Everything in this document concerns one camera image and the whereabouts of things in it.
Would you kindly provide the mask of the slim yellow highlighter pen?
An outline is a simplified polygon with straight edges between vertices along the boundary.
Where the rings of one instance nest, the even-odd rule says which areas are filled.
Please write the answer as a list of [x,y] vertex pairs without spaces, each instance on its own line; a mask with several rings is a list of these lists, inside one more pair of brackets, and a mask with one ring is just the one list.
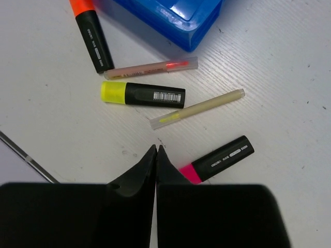
[[221,96],[197,103],[178,111],[154,118],[149,121],[153,130],[175,123],[190,116],[214,109],[216,107],[237,101],[245,96],[243,89],[237,89]]

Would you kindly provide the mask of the slim orange highlighter pen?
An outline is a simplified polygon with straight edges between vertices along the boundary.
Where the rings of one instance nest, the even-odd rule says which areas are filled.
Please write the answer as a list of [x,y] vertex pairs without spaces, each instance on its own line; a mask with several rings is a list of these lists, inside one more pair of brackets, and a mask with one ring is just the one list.
[[195,70],[198,69],[198,66],[198,58],[191,57],[186,59],[169,60],[159,63],[112,69],[104,72],[103,75],[107,80],[114,80],[163,72]]

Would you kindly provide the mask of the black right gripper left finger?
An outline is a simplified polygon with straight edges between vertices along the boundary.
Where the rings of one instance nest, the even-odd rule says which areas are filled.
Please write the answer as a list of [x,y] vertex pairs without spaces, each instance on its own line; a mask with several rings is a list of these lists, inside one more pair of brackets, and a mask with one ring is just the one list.
[[107,184],[1,186],[1,247],[149,247],[155,146]]

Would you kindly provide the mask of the pink cap black highlighter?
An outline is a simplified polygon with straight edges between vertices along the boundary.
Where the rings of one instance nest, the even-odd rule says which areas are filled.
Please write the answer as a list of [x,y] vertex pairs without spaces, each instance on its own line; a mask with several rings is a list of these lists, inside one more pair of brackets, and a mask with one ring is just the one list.
[[241,136],[179,169],[193,184],[200,184],[254,153],[246,136]]

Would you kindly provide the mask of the yellow cap black highlighter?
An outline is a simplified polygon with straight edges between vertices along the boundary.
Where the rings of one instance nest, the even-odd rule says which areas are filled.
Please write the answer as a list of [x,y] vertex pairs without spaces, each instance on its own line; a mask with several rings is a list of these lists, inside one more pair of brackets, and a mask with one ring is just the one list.
[[107,103],[174,109],[184,108],[185,96],[183,88],[132,82],[105,81],[100,90],[101,100]]

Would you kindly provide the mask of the orange cap black highlighter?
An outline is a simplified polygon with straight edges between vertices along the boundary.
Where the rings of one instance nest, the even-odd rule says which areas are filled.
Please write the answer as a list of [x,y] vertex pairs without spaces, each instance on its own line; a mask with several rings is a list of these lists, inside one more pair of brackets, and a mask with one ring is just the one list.
[[101,74],[114,69],[114,62],[93,1],[70,0],[69,2],[96,72]]

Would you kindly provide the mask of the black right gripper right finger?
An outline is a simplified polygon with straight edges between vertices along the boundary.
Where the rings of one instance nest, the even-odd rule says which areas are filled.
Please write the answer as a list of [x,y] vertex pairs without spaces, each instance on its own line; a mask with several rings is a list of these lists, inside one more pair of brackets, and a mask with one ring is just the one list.
[[159,247],[290,247],[277,201],[260,184],[190,183],[159,147]]

